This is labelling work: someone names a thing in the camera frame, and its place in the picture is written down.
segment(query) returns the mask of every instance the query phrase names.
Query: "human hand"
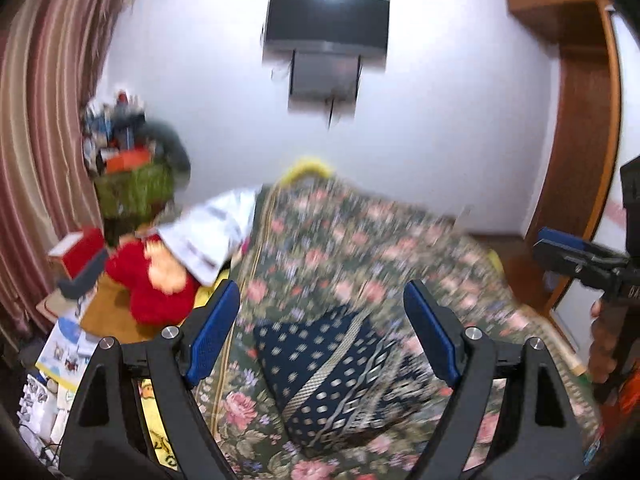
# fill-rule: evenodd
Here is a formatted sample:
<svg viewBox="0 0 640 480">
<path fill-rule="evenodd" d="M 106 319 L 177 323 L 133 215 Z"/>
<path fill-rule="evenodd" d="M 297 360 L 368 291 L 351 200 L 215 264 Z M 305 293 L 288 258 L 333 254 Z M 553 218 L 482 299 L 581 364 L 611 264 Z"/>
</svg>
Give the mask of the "human hand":
<svg viewBox="0 0 640 480">
<path fill-rule="evenodd" d="M 607 327 L 603 317 L 603 304 L 600 300 L 591 306 L 591 335 L 593 343 L 589 348 L 589 372 L 594 383 L 605 383 L 609 374 L 616 369 L 616 362 L 612 359 L 613 351 L 618 342 Z"/>
</svg>

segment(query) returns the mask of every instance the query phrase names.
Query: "blue rubber pad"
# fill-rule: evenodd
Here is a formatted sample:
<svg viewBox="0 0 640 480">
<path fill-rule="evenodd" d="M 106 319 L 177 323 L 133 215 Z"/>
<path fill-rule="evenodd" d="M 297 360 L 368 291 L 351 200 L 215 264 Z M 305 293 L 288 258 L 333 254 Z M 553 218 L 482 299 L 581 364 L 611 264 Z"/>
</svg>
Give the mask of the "blue rubber pad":
<svg viewBox="0 0 640 480">
<path fill-rule="evenodd" d="M 562 231 L 556 231 L 555 229 L 549 229 L 548 227 L 543 227 L 538 232 L 538 241 L 542 240 L 546 240 L 553 244 L 569 247 L 577 251 L 587 250 L 584 240 L 582 240 L 581 238 L 563 233 Z"/>
<path fill-rule="evenodd" d="M 433 307 L 439 311 L 440 316 L 446 314 L 443 311 L 447 310 L 448 314 L 460 324 L 452 310 L 437 303 Z M 459 359 L 456 358 L 456 347 L 438 320 L 438 315 L 434 313 L 427 299 L 413 282 L 407 283 L 404 288 L 404 310 L 422 344 L 433 373 L 448 386 L 455 388 L 462 376 L 462 370 L 458 370 Z"/>
<path fill-rule="evenodd" d="M 191 346 L 191 366 L 184 378 L 193 388 L 213 370 L 240 308 L 240 290 L 230 282 Z"/>
</svg>

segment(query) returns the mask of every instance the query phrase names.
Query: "floor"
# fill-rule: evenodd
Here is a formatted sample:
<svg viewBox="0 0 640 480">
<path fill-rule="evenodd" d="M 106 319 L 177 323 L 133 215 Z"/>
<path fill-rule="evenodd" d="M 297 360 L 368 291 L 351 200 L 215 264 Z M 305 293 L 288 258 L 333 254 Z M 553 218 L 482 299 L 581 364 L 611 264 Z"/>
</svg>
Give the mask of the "floor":
<svg viewBox="0 0 640 480">
<path fill-rule="evenodd" d="M 481 244 L 493 249 L 504 266 L 504 273 L 513 291 L 521 302 L 544 314 L 546 302 L 551 297 L 543 286 L 543 269 L 530 255 L 523 238 L 514 235 L 473 235 Z"/>
</svg>

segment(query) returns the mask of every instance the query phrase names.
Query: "television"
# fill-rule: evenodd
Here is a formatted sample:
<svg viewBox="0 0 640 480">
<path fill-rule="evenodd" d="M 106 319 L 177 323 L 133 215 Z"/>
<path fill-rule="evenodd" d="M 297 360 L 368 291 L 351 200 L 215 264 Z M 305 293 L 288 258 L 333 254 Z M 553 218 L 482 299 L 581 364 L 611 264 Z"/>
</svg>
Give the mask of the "television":
<svg viewBox="0 0 640 480">
<path fill-rule="evenodd" d="M 301 100 L 353 103 L 358 94 L 359 76 L 360 57 L 295 51 L 289 95 Z"/>
<path fill-rule="evenodd" d="M 389 0 L 270 0 L 264 46 L 379 57 L 388 30 Z"/>
</svg>

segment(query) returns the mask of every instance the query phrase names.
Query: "cluttered items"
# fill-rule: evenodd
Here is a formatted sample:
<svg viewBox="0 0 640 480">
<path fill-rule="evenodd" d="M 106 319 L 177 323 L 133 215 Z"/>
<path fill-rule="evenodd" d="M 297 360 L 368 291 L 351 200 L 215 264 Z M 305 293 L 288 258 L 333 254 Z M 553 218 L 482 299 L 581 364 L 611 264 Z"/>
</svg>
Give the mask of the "cluttered items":
<svg viewBox="0 0 640 480">
<path fill-rule="evenodd" d="M 90 174 L 130 171 L 153 162 L 188 181 L 191 163 L 178 133 L 164 121 L 149 120 L 143 102 L 119 91 L 113 105 L 89 104 L 84 112 L 84 161 Z"/>
<path fill-rule="evenodd" d="M 150 222 L 185 186 L 191 163 L 178 133 L 149 119 L 142 101 L 119 91 L 114 104 L 84 111 L 84 163 L 93 177 L 105 238 L 112 246 Z"/>
<path fill-rule="evenodd" d="M 101 338 L 134 344 L 152 340 L 167 325 L 182 327 L 228 276 L 229 261 L 241 254 L 251 230 L 254 207 L 255 190 L 233 190 L 162 228 L 148 226 L 123 237 L 115 250 L 105 247 L 100 231 L 83 229 L 50 252 L 51 265 L 60 271 L 59 289 L 37 309 L 54 326 L 18 412 L 23 439 L 46 465 L 58 464 L 69 410 Z M 220 243 L 203 245 L 208 238 Z M 190 244 L 201 252 L 180 251 Z M 196 254 L 200 259 L 194 260 Z M 140 397 L 158 460 L 172 467 L 173 451 L 148 381 Z"/>
</svg>

